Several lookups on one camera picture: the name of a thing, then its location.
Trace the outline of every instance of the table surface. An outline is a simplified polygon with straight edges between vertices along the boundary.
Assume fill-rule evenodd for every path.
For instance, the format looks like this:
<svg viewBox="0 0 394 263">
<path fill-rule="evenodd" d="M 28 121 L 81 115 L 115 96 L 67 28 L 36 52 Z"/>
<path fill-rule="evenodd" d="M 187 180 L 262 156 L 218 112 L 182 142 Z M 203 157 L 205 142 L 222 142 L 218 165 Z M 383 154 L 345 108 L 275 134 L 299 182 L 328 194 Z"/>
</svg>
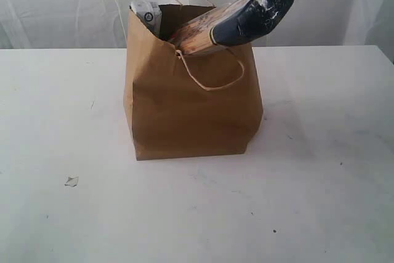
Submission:
<svg viewBox="0 0 394 263">
<path fill-rule="evenodd" d="M 0 51 L 0 262 L 393 262 L 394 66 L 254 53 L 245 155 L 136 162 L 124 49 Z"/>
</svg>

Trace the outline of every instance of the small paper scrap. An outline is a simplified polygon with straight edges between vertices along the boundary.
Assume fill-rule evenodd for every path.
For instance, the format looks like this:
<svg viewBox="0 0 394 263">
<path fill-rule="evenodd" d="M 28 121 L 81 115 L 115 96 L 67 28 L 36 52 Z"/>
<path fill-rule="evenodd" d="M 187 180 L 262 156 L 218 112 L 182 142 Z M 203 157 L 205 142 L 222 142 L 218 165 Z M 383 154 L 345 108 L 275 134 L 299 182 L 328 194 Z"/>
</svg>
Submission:
<svg viewBox="0 0 394 263">
<path fill-rule="evenodd" d="M 68 177 L 68 180 L 67 180 L 66 184 L 64 184 L 64 186 L 75 187 L 78 185 L 78 179 L 79 179 L 79 177 L 75 177 L 75 178 Z"/>
</svg>

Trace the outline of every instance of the white fabric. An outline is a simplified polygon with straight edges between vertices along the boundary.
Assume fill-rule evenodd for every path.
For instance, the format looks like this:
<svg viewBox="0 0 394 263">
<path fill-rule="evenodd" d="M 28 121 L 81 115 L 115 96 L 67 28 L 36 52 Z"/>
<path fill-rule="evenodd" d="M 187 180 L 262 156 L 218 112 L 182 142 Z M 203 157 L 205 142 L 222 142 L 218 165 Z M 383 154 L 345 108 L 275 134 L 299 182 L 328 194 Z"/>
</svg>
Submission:
<svg viewBox="0 0 394 263">
<path fill-rule="evenodd" d="M 0 48 L 125 47 L 130 1 L 0 0 Z M 392 0 L 295 0 L 274 32 L 255 44 L 377 44 L 393 60 L 393 14 Z"/>
</svg>

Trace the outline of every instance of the paper bag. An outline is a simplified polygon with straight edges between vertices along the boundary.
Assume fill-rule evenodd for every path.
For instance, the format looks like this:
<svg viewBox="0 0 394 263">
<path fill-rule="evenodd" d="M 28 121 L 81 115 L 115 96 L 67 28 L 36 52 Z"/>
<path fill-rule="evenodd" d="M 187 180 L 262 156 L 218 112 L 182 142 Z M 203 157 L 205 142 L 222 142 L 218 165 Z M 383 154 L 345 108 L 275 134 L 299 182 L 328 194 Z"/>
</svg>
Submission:
<svg viewBox="0 0 394 263">
<path fill-rule="evenodd" d="M 124 109 L 137 159 L 244 153 L 263 113 L 251 45 L 180 59 L 164 40 L 211 7 L 160 8 L 160 39 L 129 12 Z"/>
</svg>

